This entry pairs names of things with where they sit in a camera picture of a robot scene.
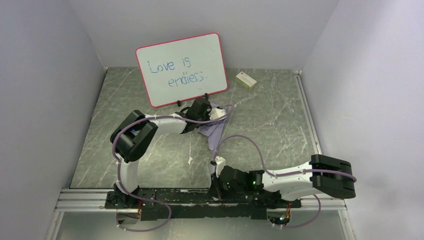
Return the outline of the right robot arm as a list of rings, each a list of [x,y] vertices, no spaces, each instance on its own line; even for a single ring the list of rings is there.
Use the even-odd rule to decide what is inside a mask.
[[[295,201],[305,196],[326,194],[337,199],[356,197],[352,165],[345,160],[314,154],[310,161],[280,170],[242,171],[218,157],[213,162],[208,195],[223,200],[231,195],[275,195]]]

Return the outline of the white and black folding umbrella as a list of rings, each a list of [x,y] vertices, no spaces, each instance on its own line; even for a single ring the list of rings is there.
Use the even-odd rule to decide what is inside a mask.
[[[208,148],[213,153],[212,160],[214,160],[216,157],[214,154],[216,153],[216,149],[221,141],[225,121],[226,119],[224,118],[213,123],[202,125],[198,128],[198,132],[207,137]],[[223,194],[220,189],[220,179],[219,177],[216,177],[215,173],[213,172],[212,165],[210,167],[209,173],[211,183],[207,194],[212,197],[214,201],[221,200]]]

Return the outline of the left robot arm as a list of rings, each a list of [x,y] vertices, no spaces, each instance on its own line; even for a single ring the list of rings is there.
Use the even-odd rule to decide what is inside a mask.
[[[169,115],[148,115],[132,111],[110,137],[117,157],[118,180],[114,193],[129,208],[138,202],[139,161],[156,135],[186,134],[213,119],[214,107],[206,98],[194,100],[191,106]]]

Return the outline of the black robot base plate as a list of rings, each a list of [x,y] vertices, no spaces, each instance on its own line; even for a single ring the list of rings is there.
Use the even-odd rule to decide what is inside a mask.
[[[159,219],[251,218],[266,220],[268,210],[300,208],[301,201],[287,201],[279,192],[248,191],[228,193],[213,199],[206,188],[140,188],[139,199],[124,193],[109,191],[104,208],[119,213],[140,213],[141,221]]]

